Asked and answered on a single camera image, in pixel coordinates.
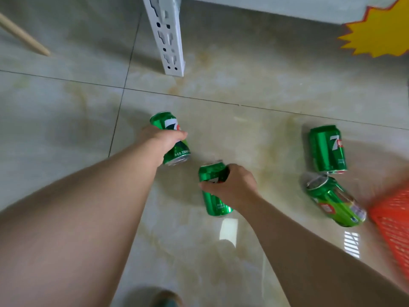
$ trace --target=hand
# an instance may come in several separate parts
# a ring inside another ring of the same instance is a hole
[[[153,125],[144,127],[140,133],[138,145],[149,149],[149,156],[157,158],[158,166],[163,162],[163,156],[173,148],[176,142],[187,137],[186,131],[162,130]]]
[[[223,183],[200,182],[200,188],[219,197],[222,202],[239,210],[242,203],[247,203],[253,196],[258,196],[257,182],[253,174],[243,166],[228,165],[230,173]]]

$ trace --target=floor tile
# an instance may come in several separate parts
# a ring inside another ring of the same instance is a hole
[[[205,162],[244,165],[269,202],[340,248],[346,229],[326,218],[300,186],[310,169],[309,129],[336,122],[350,167],[340,182],[364,207],[409,178],[407,130],[134,90],[124,92],[112,152],[132,143],[163,110],[188,131],[192,158],[158,170],[113,306],[132,305],[153,286],[178,292],[188,306],[288,306],[248,223],[236,211],[226,218],[206,214],[197,186]],[[230,240],[220,240],[223,228]],[[374,225],[350,230],[360,235],[360,259],[405,287]]]
[[[36,54],[0,28],[0,70],[123,87],[142,6],[141,0],[0,0],[2,13],[51,51]]]
[[[122,89],[0,72],[0,209],[108,156]]]
[[[409,56],[352,56],[342,26],[183,0],[183,78],[165,76],[146,13],[126,87],[409,129]]]

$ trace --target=soda can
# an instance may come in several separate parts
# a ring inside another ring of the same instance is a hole
[[[335,125],[313,128],[309,137],[315,170],[328,174],[340,174],[348,170],[341,132]]]
[[[339,225],[352,227],[365,221],[366,211],[334,178],[317,174],[307,183],[306,189],[317,205]]]
[[[156,113],[149,122],[159,129],[180,130],[177,119],[169,111]],[[185,162],[190,157],[186,140],[176,142],[175,146],[163,156],[163,164],[173,166]]]
[[[229,176],[229,168],[223,164],[222,160],[218,160],[212,164],[203,165],[199,168],[199,180],[210,181],[213,183],[222,183],[227,180]],[[222,217],[230,212],[233,209],[225,205],[220,198],[203,192],[203,199],[206,205],[207,213],[214,217]]]

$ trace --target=yellow starburst sign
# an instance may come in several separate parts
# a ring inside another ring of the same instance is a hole
[[[346,26],[352,32],[339,37],[349,41],[341,48],[355,49],[354,55],[400,56],[409,50],[409,0],[397,0],[387,9],[368,6],[362,21]]]

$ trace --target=orange plastic basket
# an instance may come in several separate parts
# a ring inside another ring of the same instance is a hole
[[[377,201],[369,216],[409,280],[409,183]]]

